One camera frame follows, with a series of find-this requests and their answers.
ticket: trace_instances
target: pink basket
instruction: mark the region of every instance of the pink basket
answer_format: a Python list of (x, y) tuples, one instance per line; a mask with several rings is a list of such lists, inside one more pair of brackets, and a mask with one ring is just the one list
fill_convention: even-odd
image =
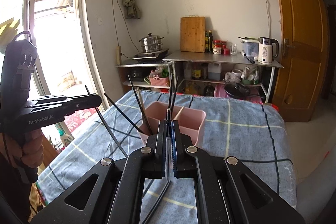
[(169, 77), (166, 77), (166, 78), (155, 77), (155, 78), (149, 78), (149, 80), (152, 85), (170, 86)]
[[(166, 118), (167, 107), (168, 104), (166, 103), (152, 102), (146, 108), (148, 122), (154, 134), (157, 133), (158, 131), (160, 120)], [(180, 111), (180, 109), (181, 106), (175, 105), (171, 117), (172, 118), (175, 117), (175, 115)], [(203, 144), (206, 115), (207, 114), (202, 110), (185, 107), (182, 110), (181, 115), (177, 119), (180, 132), (182, 134), (190, 136), (193, 145), (200, 148), (202, 147)], [(138, 132), (143, 144), (146, 145), (147, 138), (149, 135), (148, 128), (144, 123), (142, 123), (142, 125), (140, 125), (139, 128), (146, 133), (142, 134), (141, 132)]]

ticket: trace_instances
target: red jar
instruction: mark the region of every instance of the red jar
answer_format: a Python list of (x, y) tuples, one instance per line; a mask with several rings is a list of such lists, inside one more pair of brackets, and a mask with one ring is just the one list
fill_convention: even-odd
[(226, 49), (226, 42), (227, 41), (222, 41), (222, 54), (224, 54), (224, 49)]
[(229, 48), (224, 49), (224, 55), (230, 55), (230, 49)]

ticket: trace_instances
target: black chopstick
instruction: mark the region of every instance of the black chopstick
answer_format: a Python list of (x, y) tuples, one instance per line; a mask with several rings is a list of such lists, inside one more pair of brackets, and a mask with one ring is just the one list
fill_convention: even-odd
[[(89, 96), (91, 96), (91, 93), (89, 92), (89, 89), (87, 88), (87, 86), (85, 85), (86, 91), (89, 94)], [(110, 136), (112, 137), (112, 139), (114, 140), (114, 142), (116, 143), (116, 145), (119, 147), (119, 149), (121, 150), (121, 152), (124, 154), (124, 156), (127, 158), (128, 155), (125, 152), (125, 150), (122, 148), (120, 142), (118, 142), (117, 138), (114, 136), (113, 132), (111, 131), (111, 128), (109, 127), (109, 125), (107, 124), (107, 122), (105, 121), (103, 115), (100, 113), (100, 110), (98, 107), (95, 107), (95, 110), (100, 118), (100, 120), (102, 121), (103, 125), (105, 126), (107, 132), (110, 134)]]
[(147, 120), (146, 114), (145, 114), (144, 110), (142, 109), (141, 103), (140, 103), (139, 98), (138, 98), (138, 96), (137, 96), (137, 92), (135, 91), (135, 87), (134, 87), (134, 85), (133, 85), (133, 81), (132, 81), (132, 78), (131, 78), (130, 75), (128, 76), (128, 79), (129, 79), (129, 81), (130, 81), (130, 83), (131, 83), (131, 86), (132, 86), (132, 89), (133, 89), (133, 92), (134, 92), (134, 96), (135, 96), (135, 98), (136, 98), (136, 101), (138, 102), (140, 111), (141, 111), (141, 113), (142, 113), (142, 115), (143, 115), (143, 119), (145, 120), (145, 124), (147, 125), (148, 131), (149, 131), (149, 133), (150, 133), (151, 135), (153, 135), (153, 131), (152, 131), (152, 129), (151, 129), (151, 126), (149, 125), (149, 122), (148, 122), (148, 120)]
[(120, 112), (120, 114), (123, 115), (126, 118), (126, 120), (128, 120), (130, 124), (135, 127), (137, 131), (144, 134), (144, 132), (134, 122), (132, 122), (130, 118), (127, 117), (127, 115), (111, 100), (111, 98), (106, 93), (104, 93), (104, 95), (111, 102), (111, 104)]
[(173, 97), (173, 102), (171, 103), (171, 115), (173, 115), (173, 110), (174, 110), (174, 105), (175, 105), (175, 98), (176, 98), (176, 93), (177, 93), (177, 87), (179, 83), (179, 76), (176, 79), (176, 86), (175, 86), (175, 91), (174, 91), (174, 97)]
[(169, 89), (169, 101), (168, 101), (168, 108), (170, 108), (171, 104), (171, 93), (173, 92), (173, 79), (174, 79), (174, 74), (171, 74), (171, 79), (170, 79), (170, 89)]

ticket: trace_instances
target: wooden door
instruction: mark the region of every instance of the wooden door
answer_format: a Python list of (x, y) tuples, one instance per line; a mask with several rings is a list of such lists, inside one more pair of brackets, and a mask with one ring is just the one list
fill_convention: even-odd
[(328, 59), (323, 0), (279, 0), (283, 69), (272, 103), (286, 122), (307, 122), (314, 111)]

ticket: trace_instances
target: electric kettle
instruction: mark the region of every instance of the electric kettle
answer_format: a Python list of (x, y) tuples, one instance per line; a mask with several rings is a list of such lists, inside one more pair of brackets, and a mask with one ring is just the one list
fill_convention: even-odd
[[(268, 37), (260, 37), (259, 39), (259, 54), (258, 62), (262, 64), (270, 64), (273, 59), (279, 55), (279, 42), (275, 39)], [(275, 44), (276, 54), (273, 55), (273, 44)]]

